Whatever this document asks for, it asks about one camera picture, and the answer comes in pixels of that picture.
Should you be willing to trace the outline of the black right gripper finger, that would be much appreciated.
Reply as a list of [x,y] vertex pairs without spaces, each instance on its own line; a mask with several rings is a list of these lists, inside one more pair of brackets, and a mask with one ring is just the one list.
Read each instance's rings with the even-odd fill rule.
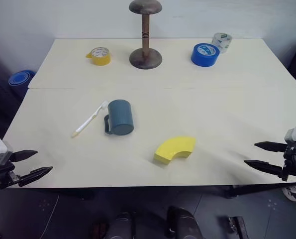
[[285,152],[287,148],[287,144],[270,142],[270,141],[258,142],[258,143],[255,143],[254,145],[263,150],[271,151],[271,152]]
[[259,170],[261,172],[265,172],[268,174],[276,175],[279,178],[282,178],[282,171],[283,171],[282,167],[272,165],[272,164],[269,164],[268,162],[260,161],[260,160],[245,160],[244,162],[256,170]]

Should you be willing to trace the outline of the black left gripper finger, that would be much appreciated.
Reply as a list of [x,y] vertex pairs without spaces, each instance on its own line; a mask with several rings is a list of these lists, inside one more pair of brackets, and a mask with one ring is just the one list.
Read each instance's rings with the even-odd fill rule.
[[52,166],[41,167],[41,168],[38,168],[38,169],[35,169],[35,170],[31,171],[27,175],[21,176],[20,181],[18,183],[19,187],[23,187],[25,185],[28,185],[28,184],[30,184],[32,182],[35,182],[35,181],[39,180],[40,178],[42,178],[43,176],[48,174],[52,169],[53,169]]
[[18,152],[13,152],[12,155],[10,156],[10,162],[20,162],[32,157],[37,153],[38,151],[36,150],[22,150]]

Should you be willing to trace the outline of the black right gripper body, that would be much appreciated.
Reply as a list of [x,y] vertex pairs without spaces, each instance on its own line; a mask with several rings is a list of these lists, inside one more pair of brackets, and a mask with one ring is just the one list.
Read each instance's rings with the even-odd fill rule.
[[289,175],[296,176],[296,142],[287,145],[284,159],[281,179],[287,181]]

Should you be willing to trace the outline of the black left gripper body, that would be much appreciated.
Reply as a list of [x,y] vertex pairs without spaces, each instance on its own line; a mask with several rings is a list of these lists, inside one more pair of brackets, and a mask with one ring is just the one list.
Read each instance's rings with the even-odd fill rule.
[[0,189],[7,188],[12,185],[20,185],[20,176],[14,173],[15,165],[18,162],[20,152],[0,152]]

